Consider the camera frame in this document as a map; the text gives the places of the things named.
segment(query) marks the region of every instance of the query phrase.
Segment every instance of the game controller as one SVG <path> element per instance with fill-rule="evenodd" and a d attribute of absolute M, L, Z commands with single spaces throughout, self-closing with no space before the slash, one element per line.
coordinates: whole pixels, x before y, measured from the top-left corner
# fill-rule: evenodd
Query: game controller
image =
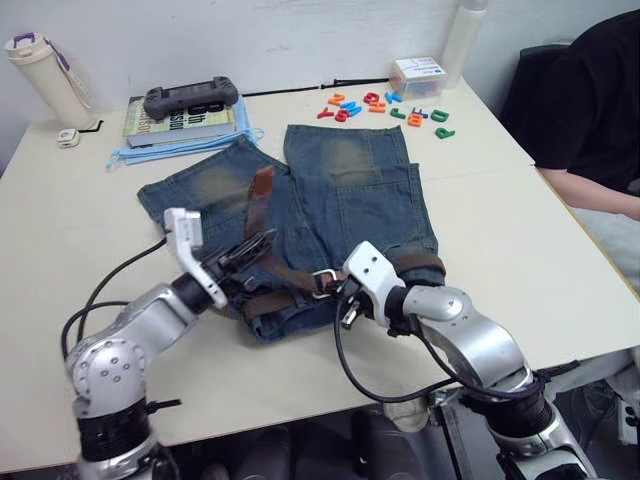
<path fill-rule="evenodd" d="M 154 120 L 162 120 L 169 112 L 222 102 L 231 106 L 238 101 L 238 90 L 227 77 L 213 77 L 210 82 L 181 87 L 156 87 L 149 90 L 142 104 Z"/>

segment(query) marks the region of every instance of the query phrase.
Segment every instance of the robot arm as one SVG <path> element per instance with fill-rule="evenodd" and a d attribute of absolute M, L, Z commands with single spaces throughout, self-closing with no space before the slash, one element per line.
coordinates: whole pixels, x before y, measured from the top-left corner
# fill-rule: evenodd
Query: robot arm
<path fill-rule="evenodd" d="M 533 374 L 513 337 L 480 314 L 465 292 L 445 286 L 407 288 L 369 242 L 355 248 L 343 270 L 348 276 L 341 293 L 349 309 L 342 325 L 349 328 L 363 313 L 362 305 L 371 304 L 366 313 L 392 336 L 420 337 L 439 365 L 463 383 L 463 403 L 485 416 L 507 478 L 535 480 L 558 468 L 572 469 L 576 476 L 545 478 L 597 478 L 559 411 L 544 398 L 543 380 Z M 433 346 L 444 352 L 451 368 Z"/>
<path fill-rule="evenodd" d="M 247 282 L 239 274 L 270 252 L 275 235 L 274 231 L 256 234 L 197 262 L 191 249 L 202 244 L 199 214 L 170 209 L 165 224 L 167 243 L 187 273 L 128 304 L 111 326 L 78 343 L 65 362 L 76 392 L 73 411 L 80 431 L 78 468 L 83 480 L 177 478 L 148 415 L 179 402 L 147 403 L 144 373 L 189 331 L 198 314 L 211 305 L 227 304 L 225 291 L 244 290 Z"/>

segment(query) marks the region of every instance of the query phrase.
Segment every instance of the black shirt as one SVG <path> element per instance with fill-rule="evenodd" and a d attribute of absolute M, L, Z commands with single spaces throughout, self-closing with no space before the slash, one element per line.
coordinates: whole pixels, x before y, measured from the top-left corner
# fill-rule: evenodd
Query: black shirt
<path fill-rule="evenodd" d="M 590 28 L 544 72 L 514 132 L 536 166 L 624 191 L 640 177 L 640 10 Z"/>

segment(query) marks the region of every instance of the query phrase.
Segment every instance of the white table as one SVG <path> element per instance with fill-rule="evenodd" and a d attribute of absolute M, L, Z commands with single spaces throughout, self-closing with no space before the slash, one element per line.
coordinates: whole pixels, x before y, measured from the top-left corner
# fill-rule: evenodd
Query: white table
<path fill-rule="evenodd" d="M 348 98 L 381 86 L 342 89 Z M 248 99 L 261 147 L 281 156 L 287 123 L 316 120 L 331 90 Z M 637 298 L 538 177 L 531 159 L 462 83 L 437 105 L 456 136 L 437 124 L 403 127 L 419 162 L 425 199 L 447 265 L 447 282 L 518 340 L 534 368 L 640 341 Z M 73 392 L 59 332 L 105 273 L 159 239 L 137 190 L 206 154 L 106 173 L 122 139 L 123 112 L 70 150 L 55 146 L 55 123 L 33 124 L 0 180 L 0 472 L 69 462 L 78 453 Z M 362 112 L 345 125 L 393 126 Z M 162 250 L 118 275 L 101 299 L 130 300 L 179 274 Z M 90 331 L 113 320 L 103 309 Z M 399 394 L 443 378 L 411 339 L 392 340 L 373 322 L 345 335 L 351 362 L 371 388 Z M 337 362 L 329 329 L 259 346 L 240 322 L 212 313 L 151 367 L 148 398 L 183 406 L 152 418 L 167 444 L 223 435 L 368 403 Z"/>

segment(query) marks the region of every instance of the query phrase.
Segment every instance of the blue denim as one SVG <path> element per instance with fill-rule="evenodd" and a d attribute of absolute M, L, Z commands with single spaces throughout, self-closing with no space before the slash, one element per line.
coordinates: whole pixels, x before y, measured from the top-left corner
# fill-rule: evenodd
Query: blue denim
<path fill-rule="evenodd" d="M 248 191 L 255 172 L 271 165 L 275 176 L 265 227 L 278 230 L 273 255 L 289 268 L 340 269 L 363 240 L 390 259 L 420 252 L 437 254 L 418 166 L 409 163 L 399 127 L 345 130 L 292 125 L 284 151 L 288 165 L 242 137 L 226 150 L 146 185 L 138 198 L 161 225 L 166 208 L 199 210 L 204 250 L 231 247 L 244 239 Z M 247 274 L 259 285 L 255 293 L 287 289 L 297 302 L 247 319 L 259 340 L 272 342 L 333 321 L 334 300 L 312 299 L 258 266 Z M 414 269 L 402 277 L 413 283 L 444 283 L 443 274 L 435 268 Z M 238 295 L 231 305 L 242 311 L 249 298 Z"/>

